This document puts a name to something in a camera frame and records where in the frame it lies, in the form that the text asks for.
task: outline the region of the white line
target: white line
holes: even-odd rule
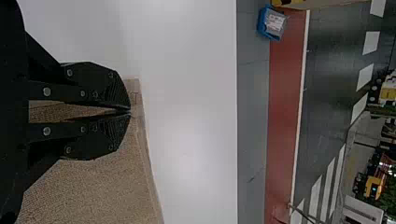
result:
[[[294,164],[293,164],[293,178],[291,182],[291,199],[290,202],[294,202],[294,191],[296,184],[296,172],[297,172],[297,157],[298,157],[298,146],[300,142],[300,126],[301,126],[301,115],[303,113],[303,96],[304,96],[304,81],[305,81],[305,64],[306,64],[306,49],[308,47],[308,31],[309,31],[309,18],[311,11],[306,11],[305,18],[305,32],[304,32],[304,48],[303,48],[303,64],[301,69],[301,81],[300,81],[300,102],[298,104],[298,118],[297,118],[297,132],[296,132],[296,145],[294,147]]]
[[[337,195],[341,182],[341,171],[343,170],[345,150],[346,150],[346,145],[343,145],[343,147],[340,150],[340,154],[338,156],[337,171],[335,172],[335,180],[334,180],[334,189],[332,190],[332,205],[330,207],[329,217],[332,216],[332,213],[334,212],[335,209],[335,203],[337,202]]]
[[[312,217],[316,217],[318,213],[320,185],[321,185],[321,176],[311,189],[311,202],[309,203],[309,215]]]
[[[379,31],[366,32],[366,39],[364,40],[363,55],[374,52],[378,48]]]
[[[326,215],[329,208],[329,197],[330,189],[332,188],[332,172],[334,171],[334,162],[335,158],[332,159],[332,162],[330,162],[329,166],[327,167],[326,184],[324,186],[322,209],[320,212],[320,220],[322,220],[323,222],[326,222]]]
[[[374,64],[372,63],[359,71],[358,87],[356,88],[356,91],[360,90],[372,79],[373,70]]]
[[[373,0],[370,8],[370,14],[378,17],[384,17],[385,4],[387,0]]]
[[[367,92],[354,106],[352,111],[352,119],[350,123],[352,124],[355,122],[356,118],[363,112],[364,108],[366,107],[367,97],[369,93]]]
[[[298,205],[298,209],[303,211],[304,210],[304,202],[305,199],[303,199],[300,204]],[[294,211],[291,214],[291,218],[290,218],[290,224],[302,224],[303,223],[303,216],[301,216],[300,213],[298,213],[297,211]]]

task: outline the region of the bolt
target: bolt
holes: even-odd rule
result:
[[[94,133],[96,133],[96,132],[98,131],[98,126],[97,126],[96,124],[94,124],[94,125],[92,126],[92,131],[93,131]]]
[[[49,135],[50,135],[50,127],[45,127],[45,128],[43,129],[43,134],[44,134],[45,136],[49,136]]]
[[[71,70],[71,69],[67,69],[66,73],[67,73],[68,77],[72,77],[73,76],[73,70]]]
[[[43,89],[43,94],[47,97],[49,97],[51,95],[51,89],[46,87]]]
[[[92,96],[93,96],[93,98],[98,98],[99,94],[98,94],[97,91],[94,91],[94,92],[92,93]]]
[[[72,148],[71,148],[71,147],[65,147],[65,148],[64,148],[64,152],[65,152],[66,154],[70,154],[70,153],[72,153]]]

